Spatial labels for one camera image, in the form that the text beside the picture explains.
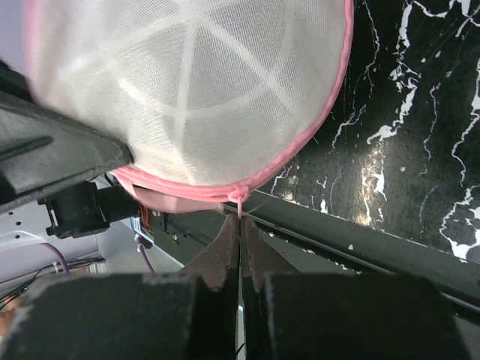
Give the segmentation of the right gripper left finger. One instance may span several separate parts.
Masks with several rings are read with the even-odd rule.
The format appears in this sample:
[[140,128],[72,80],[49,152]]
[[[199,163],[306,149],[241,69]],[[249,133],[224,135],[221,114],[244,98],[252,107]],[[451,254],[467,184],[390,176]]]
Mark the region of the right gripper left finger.
[[234,359],[239,219],[176,273],[63,274],[34,282],[3,359]]

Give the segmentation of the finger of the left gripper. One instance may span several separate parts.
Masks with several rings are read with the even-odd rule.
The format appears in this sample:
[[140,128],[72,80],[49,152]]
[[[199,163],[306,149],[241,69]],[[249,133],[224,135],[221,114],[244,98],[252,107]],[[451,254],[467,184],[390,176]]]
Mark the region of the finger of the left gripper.
[[121,140],[37,105],[24,76],[1,64],[1,212],[132,160]]

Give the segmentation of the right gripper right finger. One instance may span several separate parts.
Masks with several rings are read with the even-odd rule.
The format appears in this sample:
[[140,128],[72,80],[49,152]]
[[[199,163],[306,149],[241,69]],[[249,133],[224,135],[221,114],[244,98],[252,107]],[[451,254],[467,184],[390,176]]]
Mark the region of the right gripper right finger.
[[467,359],[448,305],[429,281],[305,274],[240,223],[248,359]]

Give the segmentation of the pink-trimmed mesh laundry bag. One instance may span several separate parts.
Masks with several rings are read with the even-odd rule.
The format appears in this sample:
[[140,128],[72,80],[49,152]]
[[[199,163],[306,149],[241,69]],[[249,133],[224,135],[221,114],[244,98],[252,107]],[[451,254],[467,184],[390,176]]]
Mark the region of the pink-trimmed mesh laundry bag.
[[150,209],[241,205],[320,129],[347,72],[352,1],[27,1],[34,100],[121,140]]

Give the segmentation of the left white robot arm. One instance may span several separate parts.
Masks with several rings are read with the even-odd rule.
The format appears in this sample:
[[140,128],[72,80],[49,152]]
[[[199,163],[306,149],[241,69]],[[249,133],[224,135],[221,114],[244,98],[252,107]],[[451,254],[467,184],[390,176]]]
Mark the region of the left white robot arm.
[[52,239],[97,235],[137,213],[118,186],[98,189],[98,176],[131,159],[111,136],[38,106],[25,78],[1,64],[1,249],[50,249]]

